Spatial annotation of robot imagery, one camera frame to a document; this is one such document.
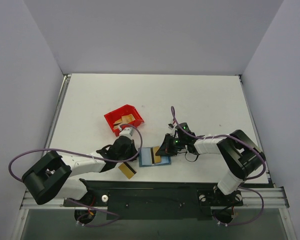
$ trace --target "white wall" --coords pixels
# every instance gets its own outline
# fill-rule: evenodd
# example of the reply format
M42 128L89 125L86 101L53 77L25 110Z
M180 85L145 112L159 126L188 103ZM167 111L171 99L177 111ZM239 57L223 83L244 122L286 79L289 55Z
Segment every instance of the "white wall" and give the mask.
M64 73L242 74L282 0L24 0Z
M63 75L22 0L0 0L0 240L10 239L25 187L15 155L44 146ZM21 176L35 161L21 159Z
M300 0L285 0L242 76L272 179L300 240Z

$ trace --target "purple cable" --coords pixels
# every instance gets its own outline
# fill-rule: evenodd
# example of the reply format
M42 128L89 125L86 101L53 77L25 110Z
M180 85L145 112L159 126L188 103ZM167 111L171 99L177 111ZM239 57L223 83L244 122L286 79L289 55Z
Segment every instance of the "purple cable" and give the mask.
M84 227L88 227L88 228L104 227L104 226L107 226L107 225L109 225L109 224L112 224L112 223L114 223L114 222L116 222L116 221L118 221L118 220L120 219L120 215L118 215L118 214L116 214L116 213L114 213L114 212L106 211L106 210L103 210L103 209L98 209L98 208L93 207L93 206L88 206L88 205L85 205L85 204L83 204L83 203L77 202L77 201L75 201L75 200L73 200L73 199L71 199L71 198L67 198L66 200L69 201L69 202L71 202L71 203L73 203L73 204L76 204L76 205L79 205L79 206L82 206L82 207L85 207L85 208L88 208L88 209L96 210L97 212L101 212L101 213L104 213L104 214L110 214L110 215L113 215L113 216L116 216L116 217L117 217L116 219L113 219L113 220L111 220L111 221L107 221L107 222L105 222L105 223L101 223L101 224L98 224L98 225L84 224L84 225L83 225ZM86 216L86 215L89 215L89 214L90 214L90 213L85 213L85 214L79 216L79 217L77 218L77 221L80 221L80 219L81 219L82 217L84 217L84 216Z
M173 120L175 121L176 125L185 133L187 134L188 136L194 138L194 139L218 139L218 138L229 138L229 139L232 139L232 140L235 140L237 143L245 146L246 148L250 149L261 161L262 163L262 166L263 166L263 169L262 171L258 174L258 175L255 175L255 176L251 176L251 177L247 177L246 180L251 180L251 179L257 179L259 177L261 177L265 172L266 172L266 162L265 160L261 157L261 155L251 146L249 146L248 144L246 144L245 142L241 141L240 139L234 137L234 136L230 136L230 135L226 135L226 134L220 134L220 135L216 135L216 136L193 136L191 135L190 133L186 132L181 126L180 124L178 123L177 119L176 119L176 111L175 111L175 107L174 106L171 106L171 113L172 113L172 117L173 117Z
M142 148L142 144L143 144L143 139L142 139L142 136L141 136L141 133L140 131L133 125L131 124L122 124L120 127L122 126L129 126L129 127L132 127L136 130L136 132L139 134L139 137L140 137L140 147L138 149L138 151L136 152L135 155L133 155L132 157L126 159L126 160L120 160L120 161L116 161L116 160L111 160L111 159L106 159L106 158L102 158L102 157L97 157L97 156L91 156L91 155L87 155L87 154L83 154L83 153L79 153L79 152L74 152L74 151L68 151L68 150L63 150L63 149L58 149L58 148L39 148L39 149L34 149L34 150L30 150L30 151L26 151L24 153L21 153L17 156L15 156L9 163L9 166L8 166L8 169L9 169L9 173L10 175L16 179L17 181L19 182L22 182L21 178L17 177L13 172L12 172L12 164L14 163L15 160L17 160L18 158L21 158L25 155L28 155L28 154L32 154L32 153L36 153L36 152L45 152L45 151L57 151L57 152L61 152L61 153L66 153L66 154L71 154L71 155L77 155L77 156L81 156L81 157L85 157L85 158L90 158L90 159L98 159L98 160L102 160L102 161L105 161L105 162L111 162L111 163L124 163L124 162L128 162L128 161L131 161L132 159L136 158L140 151L141 151L141 148Z
M261 210L260 210L260 212L258 213L258 215L256 215L255 217L253 217L253 218L250 219L249 221L235 222L235 223L229 223L229 224L226 224L226 223L224 223L224 222L220 222L220 221L216 218L216 216L213 214L213 218L214 218L215 220L217 220L221 225L224 225L224 226L226 226L226 225L227 225L227 226L239 226L239 225L250 224L250 223L252 223L253 221L255 221L255 220L257 220L258 218L260 218L260 216L261 216L262 213L264 212L264 209L265 209L265 201L264 201L264 198L261 196L261 194L260 194L258 191L253 190L253 189L251 189L251 188L242 187L242 186L240 186L239 188L240 188L240 189L243 189L243 190L251 191L251 192L254 192L254 193L258 194L259 197L260 197L260 199L261 199Z

